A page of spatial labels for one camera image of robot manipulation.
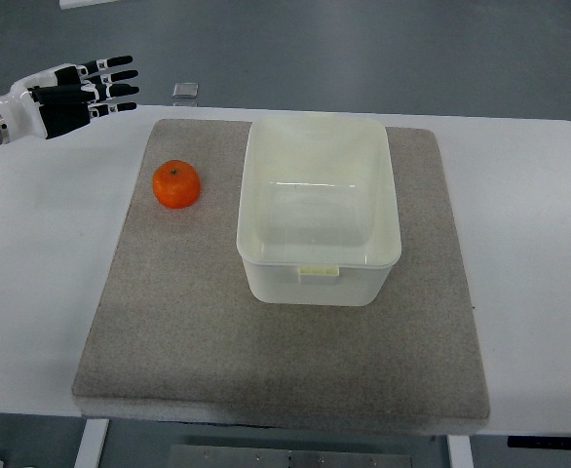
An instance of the tangerine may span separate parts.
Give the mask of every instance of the tangerine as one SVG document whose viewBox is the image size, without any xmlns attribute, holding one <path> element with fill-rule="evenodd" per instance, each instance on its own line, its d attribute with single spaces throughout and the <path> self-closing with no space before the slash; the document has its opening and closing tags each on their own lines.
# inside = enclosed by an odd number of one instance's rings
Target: tangerine
<svg viewBox="0 0 571 468">
<path fill-rule="evenodd" d="M 151 187 L 162 205 L 177 209 L 197 201 L 201 181 L 190 164 L 173 159 L 156 169 L 151 177 Z"/>
</svg>

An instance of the robot finger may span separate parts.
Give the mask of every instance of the robot finger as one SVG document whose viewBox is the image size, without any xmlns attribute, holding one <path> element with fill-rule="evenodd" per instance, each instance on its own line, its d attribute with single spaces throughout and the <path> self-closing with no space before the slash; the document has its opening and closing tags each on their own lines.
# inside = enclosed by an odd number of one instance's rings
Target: robot finger
<svg viewBox="0 0 571 468">
<path fill-rule="evenodd" d="M 132 61 L 132 56 L 102 58 L 99 60 L 91 60 L 87 63 L 77 65 L 76 68 L 83 78 L 88 78 L 90 75 L 105 71 L 113 66 L 127 65 L 128 63 L 132 63 Z"/>
<path fill-rule="evenodd" d="M 108 85 L 122 80 L 130 80 L 132 78 L 135 78 L 136 76 L 138 76 L 138 72 L 136 70 L 126 70 L 126 71 L 119 71 L 118 73 L 109 73 L 109 74 L 92 76 L 88 79 L 88 82 L 94 84 Z"/>
<path fill-rule="evenodd" d="M 134 109 L 136 109 L 135 102 L 122 102 L 119 104 L 91 104 L 89 106 L 89 113 L 91 114 L 92 119 L 96 119 L 97 117 L 103 117 L 104 115 Z"/>
<path fill-rule="evenodd" d="M 102 102 L 109 98 L 135 95 L 137 86 L 127 84 L 86 84 L 51 86 L 30 91 L 32 99 L 40 105 L 60 105 Z"/>
</svg>

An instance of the translucent plastic bin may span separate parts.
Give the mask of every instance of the translucent plastic bin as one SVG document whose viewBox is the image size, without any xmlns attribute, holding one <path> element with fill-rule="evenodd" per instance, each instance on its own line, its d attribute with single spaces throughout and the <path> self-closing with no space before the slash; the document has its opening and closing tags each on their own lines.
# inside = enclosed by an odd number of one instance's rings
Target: translucent plastic bin
<svg viewBox="0 0 571 468">
<path fill-rule="evenodd" d="M 319 113 L 253 123 L 237 246 L 260 300 L 372 301 L 401 250 L 385 128 Z"/>
</svg>

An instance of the gray felt mat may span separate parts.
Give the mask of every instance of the gray felt mat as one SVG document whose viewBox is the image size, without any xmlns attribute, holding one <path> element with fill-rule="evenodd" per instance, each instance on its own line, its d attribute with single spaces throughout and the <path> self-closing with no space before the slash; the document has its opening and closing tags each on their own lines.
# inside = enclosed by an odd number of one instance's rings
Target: gray felt mat
<svg viewBox="0 0 571 468">
<path fill-rule="evenodd" d="M 253 297 L 236 250 L 249 125 L 154 127 L 73 385 L 84 415 L 473 433 L 489 405 L 435 136 L 388 129 L 402 257 L 377 298 L 279 305 Z M 179 211 L 151 192 L 169 159 L 203 182 Z"/>
</svg>

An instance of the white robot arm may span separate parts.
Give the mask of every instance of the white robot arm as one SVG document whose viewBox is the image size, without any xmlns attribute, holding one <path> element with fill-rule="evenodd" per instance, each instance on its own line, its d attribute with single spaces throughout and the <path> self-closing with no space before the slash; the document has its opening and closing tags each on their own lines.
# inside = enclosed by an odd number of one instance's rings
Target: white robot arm
<svg viewBox="0 0 571 468">
<path fill-rule="evenodd" d="M 136 109 L 134 102 L 106 103 L 110 98 L 133 95 L 138 87 L 117 83 L 137 76 L 135 70 L 104 73 L 126 65 L 132 57 L 65 64 L 17 81 L 0 96 L 0 144 L 27 135 L 54 138 L 110 113 Z"/>
</svg>

